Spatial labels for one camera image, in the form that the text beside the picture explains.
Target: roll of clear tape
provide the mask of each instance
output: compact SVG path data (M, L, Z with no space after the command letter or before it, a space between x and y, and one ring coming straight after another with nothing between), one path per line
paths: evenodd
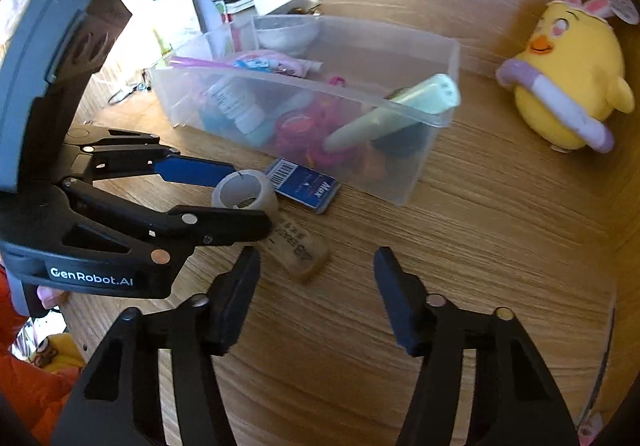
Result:
M278 222L278 198L269 178L261 171L242 170L222 179L213 190L214 208L262 210L272 224Z

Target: transparent plastic bin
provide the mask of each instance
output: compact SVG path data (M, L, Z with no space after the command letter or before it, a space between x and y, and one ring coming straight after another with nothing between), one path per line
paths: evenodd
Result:
M215 60L257 48L319 61L322 68L297 78L170 63L176 56ZM437 73L457 80L459 61L456 40L415 29L332 16L263 16L193 39L158 62L151 77L174 126L199 128L404 204L453 108L426 114L385 97ZM345 86L329 84L336 77ZM335 154L324 151L329 134L376 108L402 129ZM292 122L300 132L289 130Z

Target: wooden tabletop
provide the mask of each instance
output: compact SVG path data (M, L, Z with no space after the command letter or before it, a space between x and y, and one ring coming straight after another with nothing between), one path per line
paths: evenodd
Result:
M270 257L239 342L214 359L239 444L394 444L420 361L396 346L372 273L378 246L391 246L407 272L460 307L511 307L550 367L573 416L587 403L609 333L614 284L599 262L604 229L593 187L598 160L562 155L527 129L511 96L493 80L463 73L463 105L443 130L412 200L396 207L345 186L316 216L282 209L323 235L332 256L309 285ZM172 128L153 94L105 109L96 124L159 134L185 155L264 169L271 157L191 128ZM209 205L210 188L156 176L99 187L148 207ZM240 246L198 248L166 300L73 294L69 329L91 355L125 307L154 312L203 292ZM178 444L170 362L160 360L169 444ZM454 444L470 412L472 354L465 358Z

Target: plush toy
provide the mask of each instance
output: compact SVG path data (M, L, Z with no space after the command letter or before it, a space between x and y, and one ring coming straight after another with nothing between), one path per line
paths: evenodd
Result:
M613 15L639 21L631 0L551 2L524 52L496 73L501 85L514 86L524 121L555 150L609 152L613 136L602 122L614 108L634 109L620 44L604 20Z

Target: blue packaging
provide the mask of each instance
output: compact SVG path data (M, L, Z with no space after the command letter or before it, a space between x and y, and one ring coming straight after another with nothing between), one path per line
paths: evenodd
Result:
M276 193L311 208L318 215L324 212L341 186L333 177L281 158L271 163L266 174Z

